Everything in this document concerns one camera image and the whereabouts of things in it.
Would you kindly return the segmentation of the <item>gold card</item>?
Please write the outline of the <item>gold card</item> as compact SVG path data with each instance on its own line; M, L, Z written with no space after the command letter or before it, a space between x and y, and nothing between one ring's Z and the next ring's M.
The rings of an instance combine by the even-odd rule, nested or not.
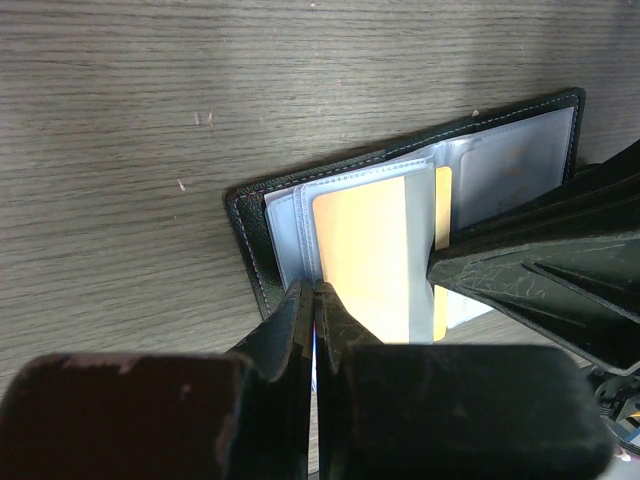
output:
M447 331L448 294L427 279L449 245L453 174L427 168L317 196L322 278L348 313L386 343L431 344Z

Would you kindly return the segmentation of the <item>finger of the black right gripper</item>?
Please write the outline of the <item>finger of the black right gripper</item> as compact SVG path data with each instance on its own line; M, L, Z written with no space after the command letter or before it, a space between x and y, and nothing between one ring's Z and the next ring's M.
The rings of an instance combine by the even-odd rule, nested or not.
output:
M617 375L639 369L639 241L552 241L437 256L429 281Z
M639 141L603 163L589 164L579 175L523 205L454 232L451 247L501 230L551 219L573 209L597 205L607 196L628 187L639 187Z

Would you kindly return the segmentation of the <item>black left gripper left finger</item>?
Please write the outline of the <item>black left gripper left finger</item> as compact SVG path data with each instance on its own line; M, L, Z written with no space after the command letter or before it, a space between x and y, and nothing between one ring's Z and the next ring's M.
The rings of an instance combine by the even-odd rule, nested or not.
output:
M303 479L313 286L224 353L58 353L1 402L5 479Z

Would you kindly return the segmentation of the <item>black leather card holder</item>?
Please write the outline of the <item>black leather card holder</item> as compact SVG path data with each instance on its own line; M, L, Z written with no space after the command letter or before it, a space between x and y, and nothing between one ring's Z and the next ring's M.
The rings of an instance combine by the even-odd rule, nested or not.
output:
M449 235L574 171L585 92L571 88L381 150L230 190L225 206L260 313L297 279L330 283L387 343L432 343L487 306L432 286Z

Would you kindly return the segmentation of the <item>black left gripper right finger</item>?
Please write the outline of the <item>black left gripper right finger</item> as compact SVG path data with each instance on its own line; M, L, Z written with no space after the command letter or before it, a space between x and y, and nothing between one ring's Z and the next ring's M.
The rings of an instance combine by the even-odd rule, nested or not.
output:
M315 287L324 479L594 479L613 454L583 374L541 345L384 344Z

